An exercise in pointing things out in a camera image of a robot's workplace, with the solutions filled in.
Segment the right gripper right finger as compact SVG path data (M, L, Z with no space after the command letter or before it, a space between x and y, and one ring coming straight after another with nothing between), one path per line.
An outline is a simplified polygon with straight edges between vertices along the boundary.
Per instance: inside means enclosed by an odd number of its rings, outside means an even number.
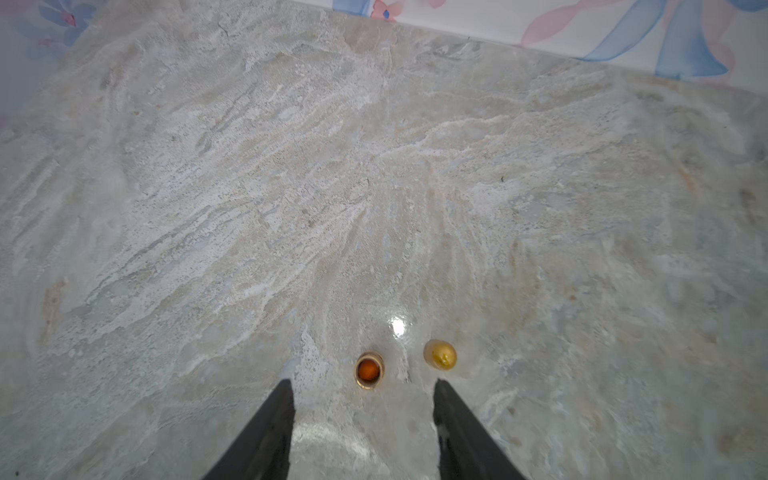
M442 480L524 479L448 381L436 381L433 403Z

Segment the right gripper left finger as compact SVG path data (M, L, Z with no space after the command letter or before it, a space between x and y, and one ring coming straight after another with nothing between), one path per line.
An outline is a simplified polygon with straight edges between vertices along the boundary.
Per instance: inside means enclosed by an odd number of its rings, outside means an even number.
M286 479L295 413L291 382L283 379L203 479Z

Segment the gold lipstick cap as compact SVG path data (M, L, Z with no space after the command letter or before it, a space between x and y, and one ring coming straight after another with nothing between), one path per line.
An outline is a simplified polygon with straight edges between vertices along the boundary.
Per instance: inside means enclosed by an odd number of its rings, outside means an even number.
M448 371L455 367L458 355L454 346L447 341L432 339L426 342L423 349L425 362L438 370Z

